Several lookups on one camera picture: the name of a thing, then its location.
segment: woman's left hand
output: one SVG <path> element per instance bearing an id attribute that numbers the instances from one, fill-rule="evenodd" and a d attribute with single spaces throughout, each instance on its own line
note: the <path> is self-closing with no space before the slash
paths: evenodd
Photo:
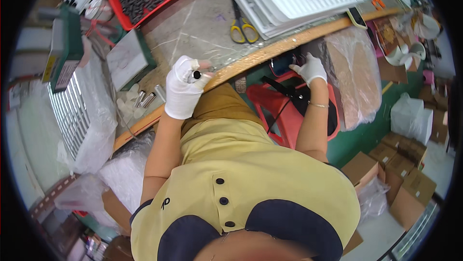
<path id="1" fill-rule="evenodd" d="M 205 85 L 214 76 L 211 72 L 202 73 L 200 79 L 188 83 L 188 77 L 195 70 L 211 67 L 208 60 L 197 60 L 181 56 L 173 65 L 166 79 L 166 105 L 164 111 L 173 119 L 188 119 L 204 92 Z"/>

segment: gold bracelet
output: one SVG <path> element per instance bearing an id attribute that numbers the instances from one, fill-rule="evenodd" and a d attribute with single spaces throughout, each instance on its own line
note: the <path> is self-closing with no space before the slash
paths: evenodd
<path id="1" fill-rule="evenodd" d="M 313 105 L 315 107 L 322 107 L 322 108 L 329 108 L 330 107 L 330 105 L 325 106 L 325 105 L 322 105 L 322 104 L 312 103 L 312 102 L 310 102 L 310 100 L 308 100 L 307 103 L 309 103 L 309 104 L 311 104 L 311 105 Z"/>

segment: scissors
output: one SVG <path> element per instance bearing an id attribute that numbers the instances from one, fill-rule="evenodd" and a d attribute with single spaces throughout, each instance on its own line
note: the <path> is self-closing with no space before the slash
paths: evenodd
<path id="1" fill-rule="evenodd" d="M 233 23 L 230 27 L 231 39 L 238 44 L 243 44 L 246 42 L 253 44 L 259 39 L 258 31 L 249 23 L 245 17 L 241 17 L 238 4 L 235 2 L 235 0 L 231 1 L 233 3 L 233 9 L 235 10 L 235 20 L 233 20 Z"/>

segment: metal cylinder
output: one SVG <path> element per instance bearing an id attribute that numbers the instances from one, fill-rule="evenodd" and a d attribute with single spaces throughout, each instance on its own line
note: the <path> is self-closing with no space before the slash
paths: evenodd
<path id="1" fill-rule="evenodd" d="M 150 93 L 143 101 L 142 103 L 140 103 L 140 106 L 142 108 L 147 108 L 151 102 L 153 102 L 154 98 L 156 97 L 156 95 L 154 94 L 154 92 Z"/>
<path id="2" fill-rule="evenodd" d="M 143 100 L 143 97 L 146 95 L 146 92 L 144 92 L 143 90 L 140 91 L 140 93 L 138 94 L 138 96 L 136 97 L 136 100 L 135 100 L 135 103 L 133 104 L 133 106 L 135 108 L 139 107 L 140 106 L 140 103 L 142 102 Z"/>
<path id="3" fill-rule="evenodd" d="M 159 96 L 163 102 L 166 102 L 166 92 L 164 91 L 163 87 L 159 84 L 154 87 L 154 91 L 156 91 L 156 95 Z"/>

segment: green machine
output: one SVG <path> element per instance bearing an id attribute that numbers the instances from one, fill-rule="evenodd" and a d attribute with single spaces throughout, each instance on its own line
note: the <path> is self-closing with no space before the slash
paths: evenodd
<path id="1" fill-rule="evenodd" d="M 47 65 L 49 71 L 45 70 L 45 74 L 49 74 L 53 93 L 66 90 L 79 61 L 84 55 L 78 11 L 63 4 L 60 7 L 60 19 L 62 20 L 62 53 L 61 56 L 55 57 L 53 65 Z"/>

